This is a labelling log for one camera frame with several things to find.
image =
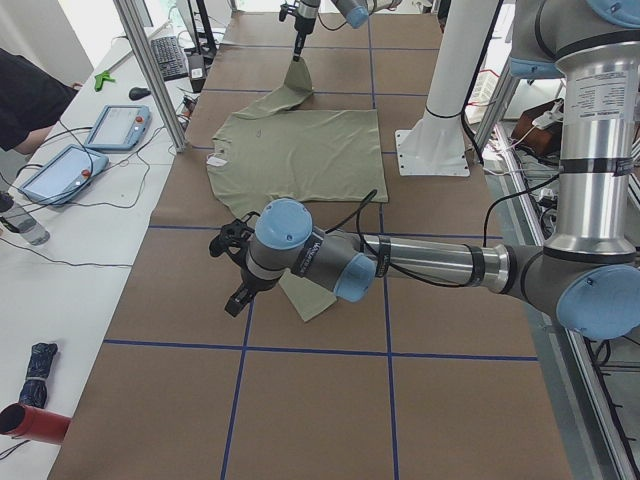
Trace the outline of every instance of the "table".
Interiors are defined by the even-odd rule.
[[[169,26],[157,35],[171,33]],[[93,75],[109,68],[129,49],[126,39],[114,41],[109,53],[62,116],[66,127],[93,125],[104,105],[132,103],[128,98],[129,90],[146,85],[134,57],[113,72],[116,83],[105,83],[101,92],[93,90]],[[184,95],[181,89],[190,91],[191,87],[189,80],[183,78],[167,82],[167,89],[177,107]],[[144,143],[163,123],[152,96],[135,103],[147,105],[151,110],[151,122],[142,139]],[[51,136],[61,132],[64,128],[56,124]],[[74,133],[83,140],[88,132]],[[43,164],[70,143],[75,143],[70,135],[58,137],[43,145],[30,163]],[[127,155],[110,154],[110,162],[117,163]],[[149,163],[149,172],[133,208],[67,206],[40,209],[34,217],[49,230],[51,239],[43,246],[32,248],[53,259],[74,263],[132,264],[146,232],[149,214],[173,162],[174,151],[166,130],[161,130],[141,155]],[[147,166],[134,156],[128,165],[115,167],[97,178],[75,201],[131,205],[146,169]],[[20,185],[35,171],[23,171],[15,184]],[[14,189],[11,193],[21,204],[29,203]],[[5,232],[2,238],[28,246],[18,235]],[[31,345],[56,342],[60,351],[47,382],[47,409],[73,416],[130,269],[54,265],[2,242],[0,263],[4,276],[0,293],[0,325],[4,330],[0,337],[1,408],[17,401]],[[9,437],[0,437],[0,450],[16,443]],[[46,478],[58,450],[55,445],[30,442],[0,463],[0,477]]]

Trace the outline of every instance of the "blue joint cap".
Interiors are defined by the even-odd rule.
[[[347,23],[353,28],[360,28],[362,25],[367,23],[369,11],[362,6],[356,7],[351,10],[345,18],[347,19]]]
[[[629,333],[640,325],[640,271],[609,265],[582,275],[560,297],[556,317],[591,340]]]
[[[587,0],[587,3],[609,23],[625,28],[640,28],[638,0]]]
[[[511,75],[516,78],[527,80],[542,80],[550,78],[564,78],[555,63],[539,62],[535,60],[521,60],[519,58],[509,58]]]
[[[349,302],[362,300],[375,277],[376,265],[364,254],[358,253],[342,271],[333,294]]]
[[[306,242],[312,231],[313,219],[305,206],[290,198],[281,198],[262,211],[255,234],[266,247],[289,250]]]

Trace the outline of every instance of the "person's arm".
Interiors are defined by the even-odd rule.
[[[22,155],[31,155],[40,145],[42,145],[42,142],[47,138],[47,135],[49,135],[52,128],[53,125],[50,127],[40,128],[38,130],[32,130],[22,143],[14,147],[14,150]]]

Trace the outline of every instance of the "metal base plate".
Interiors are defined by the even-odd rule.
[[[411,130],[396,130],[396,151],[398,152],[398,169],[402,176],[448,176],[448,177],[468,177],[470,175],[464,154],[464,142],[460,136],[460,155],[446,159],[444,162],[433,162],[429,164],[425,158],[408,153],[402,148],[402,142],[411,133]]]

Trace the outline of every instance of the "screen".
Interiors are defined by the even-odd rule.
[[[91,161],[95,162],[97,155],[91,155]],[[57,196],[67,188],[78,176],[82,170],[91,170],[89,163],[89,155],[84,150],[70,148],[67,152],[55,162],[47,167],[40,175],[38,175],[25,190],[29,194],[40,195],[43,198],[50,198],[52,201],[57,200]]]
[[[122,145],[138,116],[138,108],[110,107],[90,142],[93,145]]]

